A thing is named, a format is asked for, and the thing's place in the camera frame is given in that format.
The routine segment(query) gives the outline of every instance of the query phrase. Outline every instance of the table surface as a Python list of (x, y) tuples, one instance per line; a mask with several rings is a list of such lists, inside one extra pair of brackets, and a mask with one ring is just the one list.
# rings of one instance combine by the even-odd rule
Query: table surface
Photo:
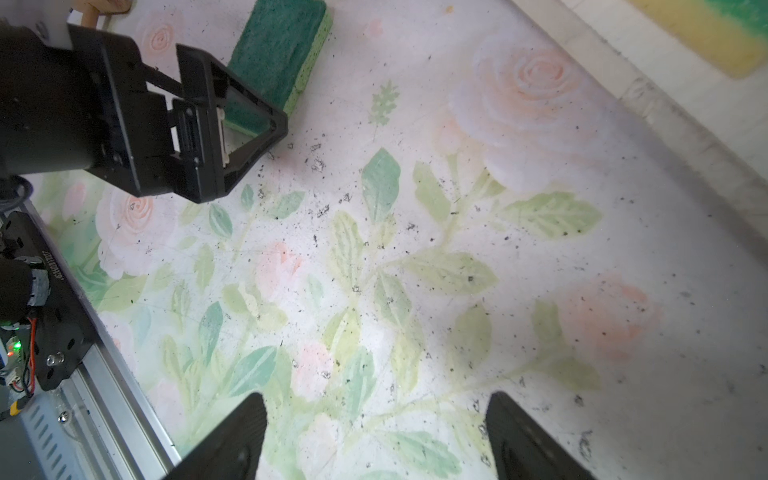
[[(175, 74), (253, 3), (137, 2)], [(508, 2), (339, 0), (228, 197), (33, 201), (182, 454), (243, 396), (259, 478), (494, 478), (504, 390), (598, 478), (768, 468), (765, 248)]]

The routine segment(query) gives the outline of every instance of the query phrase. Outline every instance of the metal screw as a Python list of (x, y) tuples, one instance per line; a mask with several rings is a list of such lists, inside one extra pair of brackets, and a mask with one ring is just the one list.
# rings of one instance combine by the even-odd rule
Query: metal screw
[(64, 353), (55, 353), (53, 355), (49, 355), (47, 359), (45, 359), (45, 365), (47, 366), (57, 366), (64, 363)]
[(37, 22), (35, 24), (35, 30), (37, 31), (38, 35), (40, 35), (40, 38), (43, 40), (48, 40), (48, 27), (45, 26), (45, 23)]

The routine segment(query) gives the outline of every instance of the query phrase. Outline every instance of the dark green scrubbing surface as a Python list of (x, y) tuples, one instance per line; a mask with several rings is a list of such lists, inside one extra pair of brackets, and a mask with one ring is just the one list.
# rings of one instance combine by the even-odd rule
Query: dark green scrubbing surface
[[(229, 68), (288, 115), (306, 87), (331, 17), (320, 0), (258, 0), (232, 52)], [(238, 104), (227, 105), (226, 126), (256, 136), (266, 121)]]

